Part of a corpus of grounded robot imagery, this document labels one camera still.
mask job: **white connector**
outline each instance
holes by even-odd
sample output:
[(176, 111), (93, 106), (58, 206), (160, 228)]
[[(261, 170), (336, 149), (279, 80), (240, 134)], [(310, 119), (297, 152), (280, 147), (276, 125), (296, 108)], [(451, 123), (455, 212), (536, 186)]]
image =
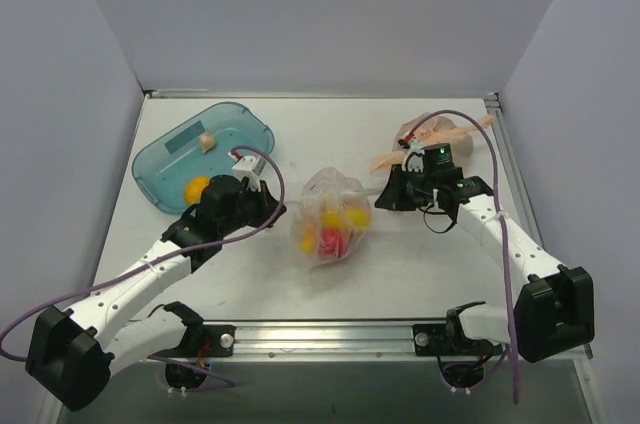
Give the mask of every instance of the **white connector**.
[(264, 159), (255, 156), (244, 156), (231, 168), (233, 177), (242, 181), (245, 177), (249, 180), (249, 189), (260, 190), (260, 178), (258, 177), (264, 169)]

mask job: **screw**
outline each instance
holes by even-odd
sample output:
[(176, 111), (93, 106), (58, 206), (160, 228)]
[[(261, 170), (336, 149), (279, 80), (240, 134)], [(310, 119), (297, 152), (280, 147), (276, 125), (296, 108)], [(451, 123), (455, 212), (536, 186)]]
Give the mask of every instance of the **screw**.
[(429, 343), (429, 336), (426, 332), (419, 332), (413, 340), (417, 346), (424, 347)]
[(233, 346), (233, 336), (231, 334), (223, 334), (220, 336), (220, 346), (223, 349), (229, 349)]

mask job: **wire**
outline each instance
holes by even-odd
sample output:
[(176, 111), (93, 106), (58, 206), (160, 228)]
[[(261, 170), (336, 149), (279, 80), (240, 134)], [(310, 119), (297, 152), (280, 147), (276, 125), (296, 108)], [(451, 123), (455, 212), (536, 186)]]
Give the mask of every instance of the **wire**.
[(179, 255), (183, 255), (183, 254), (187, 254), (193, 251), (199, 251), (202, 249), (208, 249), (211, 247), (218, 247), (221, 246), (223, 244), (231, 244), (234, 242), (239, 242), (242, 241), (244, 239), (247, 239), (251, 236), (255, 236), (257, 233), (264, 231), (267, 227), (269, 227), (280, 215), (280, 211), (282, 210), (282, 206), (284, 205), (284, 195), (285, 195), (285, 186), (284, 186), (284, 178), (282, 177), (282, 172), (280, 172), (280, 169), (278, 168), (278, 166), (276, 165), (276, 163), (273, 161), (273, 159), (271, 159), (271, 157), (269, 157), (268, 154), (266, 154), (265, 152), (256, 149), (255, 147), (252, 146), (236, 146), (233, 149), (231, 149), (231, 152), (233, 151), (238, 151), (239, 149), (246, 149), (248, 151), (251, 152), (255, 152), (256, 154), (260, 155), (261, 157), (263, 157), (269, 164), (271, 164), (271, 166), (273, 167), (274, 172), (276, 173), (276, 176), (278, 178), (278, 182), (280, 184), (280, 198), (278, 199), (278, 205), (276, 206), (275, 210), (273, 211), (273, 214), (271, 214), (271, 216), (269, 217), (269, 219), (267, 219), (262, 225), (260, 225), (259, 227), (253, 229), (252, 231), (247, 232), (246, 234), (242, 234), (241, 236), (237, 236), (237, 237), (231, 237), (229, 239), (223, 239), (223, 240), (219, 240), (219, 241), (215, 241), (215, 242), (205, 242), (203, 244), (196, 244), (194, 246), (189, 246), (189, 247), (185, 247), (183, 249), (178, 249), (176, 251), (170, 252), (168, 254), (165, 254), (164, 256), (160, 256), (152, 261), (150, 261), (147, 264), (143, 264), (139, 267), (136, 267), (135, 269), (126, 272), (124, 274), (121, 274), (118, 277), (115, 277), (109, 281), (103, 282), (101, 284), (96, 284), (90, 287), (87, 287), (86, 289), (81, 289), (79, 291), (73, 291), (73, 292), (69, 292), (67, 294), (64, 294), (60, 297), (56, 297), (55, 299), (51, 299), (50, 301), (47, 301), (43, 304), (40, 304), (39, 306), (34, 307), (33, 309), (31, 309), (30, 311), (25, 312), (23, 315), (21, 315), (20, 317), (18, 317), (15, 321), (11, 322), (5, 329), (2, 330), (2, 332), (0, 332), (0, 356), (9, 359), (10, 361), (16, 361), (16, 362), (26, 362), (27, 358), (24, 356), (18, 356), (15, 354), (11, 354), (10, 352), (7, 352), (3, 347), (2, 344), (4, 342), (4, 340), (6, 339), (6, 337), (9, 335), (9, 333), (11, 333), (11, 331), (13, 331), (16, 327), (18, 327), (20, 324), (22, 324), (24, 321), (26, 321), (27, 319), (29, 319), (31, 316), (39, 313), (40, 311), (45, 310), (46, 308), (53, 306), (55, 304), (59, 304), (60, 302), (64, 302), (64, 301), (68, 301), (70, 299), (74, 299), (76, 297), (80, 297), (80, 296), (85, 296), (86, 294), (89, 294), (91, 292), (95, 292), (101, 289), (105, 289), (107, 287), (111, 287), (114, 286), (116, 284), (121, 283), (122, 281), (125, 281), (127, 279), (129, 279), (130, 277), (133, 277), (137, 274), (140, 274), (141, 272), (149, 269), (149, 267), (153, 267), (153, 266), (157, 266), (158, 264), (171, 259), (173, 257), (179, 256)]
[(456, 221), (451, 221), (451, 223), (449, 224), (449, 226), (444, 230), (444, 231), (436, 231), (434, 228), (432, 228), (429, 223), (427, 222), (427, 215), (432, 215), (432, 216), (439, 216), (440, 214), (431, 214), (430, 212), (426, 212), (426, 211), (422, 211), (422, 222), (424, 222), (424, 225), (427, 226), (427, 229), (429, 229), (431, 232), (433, 232), (434, 234), (446, 234), (447, 232), (449, 232), (451, 229), (453, 229), (456, 225)]
[[(442, 363), (441, 356), (436, 356), (438, 360), (438, 367), (440, 373), (445, 380), (454, 387), (464, 388), (461, 382), (464, 382), (470, 377), (470, 375), (482, 368), (494, 355), (493, 344), (487, 340), (479, 341), (480, 347), (478, 349), (478, 359), (475, 362), (450, 362), (447, 364)], [(483, 357), (482, 345), (488, 344), (489, 352)]]
[(147, 316), (147, 319), (149, 319), (151, 316), (153, 316), (158, 309), (162, 309), (163, 307), (164, 307), (164, 304), (158, 304), (156, 307), (151, 309), (151, 312)]
[(211, 349), (211, 341), (209, 339), (207, 339), (204, 343), (204, 346), (202, 346), (200, 348), (200, 350), (198, 351), (198, 364), (200, 365), (200, 367), (205, 368), (206, 366), (204, 365), (204, 355), (209, 352), (209, 349)]
[(498, 157), (496, 155), (496, 150), (493, 147), (493, 143), (487, 134), (487, 131), (483, 129), (483, 127), (472, 117), (467, 114), (454, 111), (451, 109), (445, 109), (441, 111), (436, 111), (422, 117), (409, 131), (409, 135), (415, 133), (416, 129), (418, 129), (422, 124), (424, 124), (429, 119), (439, 116), (441, 114), (453, 114), (454, 116), (459, 116), (471, 124), (473, 124), (484, 140), (487, 142), (487, 147), (489, 147), (489, 153), (491, 154), (491, 163), (493, 165), (493, 205), (496, 208), (496, 214), (498, 215), (498, 221), (500, 222), (500, 230), (502, 231), (502, 270), (504, 276), (504, 291), (506, 296), (506, 306), (507, 306), (507, 317), (508, 317), (508, 329), (509, 329), (509, 360), (511, 361), (511, 370), (512, 370), (512, 381), (513, 381), (513, 403), (517, 404), (520, 400), (520, 363), (518, 362), (518, 336), (516, 335), (516, 324), (515, 324), (515, 316), (513, 312), (513, 291), (511, 289), (511, 269), (509, 268), (509, 233), (507, 230), (507, 222), (504, 219), (501, 211), (502, 208), (500, 206), (499, 199), (499, 191), (498, 191)]
[[(462, 389), (462, 388), (459, 388), (459, 387), (455, 387), (455, 386), (453, 386), (454, 390), (455, 390), (456, 392), (463, 391), (463, 390), (466, 392), (466, 390), (467, 390), (467, 389), (468, 389), (469, 391), (472, 391), (472, 390), (476, 390), (476, 389), (479, 389), (480, 387), (484, 386), (487, 382), (489, 382), (489, 380), (491, 379), (491, 377), (493, 377), (493, 375), (494, 375), (494, 374), (497, 372), (497, 370), (500, 368), (500, 366), (502, 365), (502, 362), (504, 361), (504, 358), (505, 358), (505, 357), (507, 357), (507, 356), (509, 355), (509, 352), (510, 352), (509, 346), (505, 346), (504, 352), (500, 355), (500, 358), (496, 361), (496, 363), (495, 363), (495, 364), (493, 365), (493, 367), (489, 370), (489, 372), (487, 372), (487, 373), (485, 374), (484, 378), (483, 378), (480, 382), (478, 382), (477, 384), (474, 384), (474, 385), (473, 385), (473, 386), (471, 386), (471, 387), (465, 388), (465, 389)], [(441, 372), (442, 372), (442, 370), (443, 370), (443, 369), (444, 369), (444, 371), (446, 372), (446, 371), (447, 371), (447, 369), (448, 369), (448, 367), (447, 367), (447, 366), (451, 366), (451, 365), (455, 365), (455, 363), (445, 364), (444, 366), (442, 366), (442, 367), (440, 368)], [(451, 387), (452, 387), (451, 383), (449, 383), (449, 382), (445, 379), (444, 374), (441, 374), (440, 378), (442, 379), (442, 382), (444, 383), (444, 385), (445, 385), (445, 386), (447, 386), (448, 388), (451, 388)]]
[(445, 211), (431, 211), (431, 209), (435, 208), (433, 204), (429, 204), (427, 207), (419, 207), (418, 210), (423, 214), (429, 214), (430, 216), (446, 216), (448, 215)]
[(162, 357), (162, 356), (156, 356), (156, 355), (149, 356), (148, 359), (151, 361), (164, 362), (165, 364), (172, 364), (174, 366), (184, 367), (185, 369), (189, 369), (190, 371), (197, 372), (199, 374), (204, 374), (207, 377), (217, 379), (218, 381), (222, 381), (226, 384), (224, 386), (217, 384), (217, 385), (207, 386), (203, 388), (187, 389), (188, 392), (208, 392), (208, 391), (215, 391), (215, 390), (221, 390), (221, 389), (232, 389), (237, 386), (237, 384), (231, 379), (228, 379), (224, 376), (216, 374), (215, 372), (210, 371), (206, 367), (201, 368), (198, 366), (194, 366), (193, 364), (189, 364), (188, 362), (177, 361), (175, 359), (169, 359), (168, 357)]

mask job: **red candy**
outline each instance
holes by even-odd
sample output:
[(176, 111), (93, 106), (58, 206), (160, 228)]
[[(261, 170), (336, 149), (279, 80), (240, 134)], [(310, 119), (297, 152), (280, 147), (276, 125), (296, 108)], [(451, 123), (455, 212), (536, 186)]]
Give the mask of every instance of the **red candy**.
[(348, 242), (348, 236), (338, 229), (324, 229), (320, 233), (318, 254), (321, 256), (333, 256), (340, 259), (347, 251)]

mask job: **white table surface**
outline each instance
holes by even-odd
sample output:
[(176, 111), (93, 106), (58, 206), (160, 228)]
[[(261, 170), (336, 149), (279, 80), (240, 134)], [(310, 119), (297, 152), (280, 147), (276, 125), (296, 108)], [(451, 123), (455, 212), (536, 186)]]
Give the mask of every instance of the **white table surface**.
[[(178, 216), (156, 209), (138, 190), (131, 160), (147, 144), (194, 114), (228, 99), (148, 99), (143, 107), (96, 282), (133, 264)], [(424, 112), (455, 109), (479, 118), (481, 99), (240, 99), (276, 137), (272, 157), (280, 166), (287, 197), (323, 167), (333, 166), (365, 187), (384, 184), (369, 174), (371, 157), (390, 150), (400, 125)], [(458, 124), (464, 120), (452, 118)], [(491, 160), (482, 136), (466, 175), (491, 184)], [(272, 193), (277, 179), (261, 176)], [(518, 221), (502, 162), (503, 207)], [(225, 246), (195, 274), (176, 283), (145, 307), (180, 300), (206, 319), (360, 319), (442, 317), (447, 309), (473, 300), (504, 302), (502, 271), (463, 230), (432, 234), (422, 215), (375, 210), (372, 227), (347, 260), (310, 271), (296, 259), (289, 238), (291, 215), (274, 229)], [(433, 217), (433, 226), (445, 222)]]

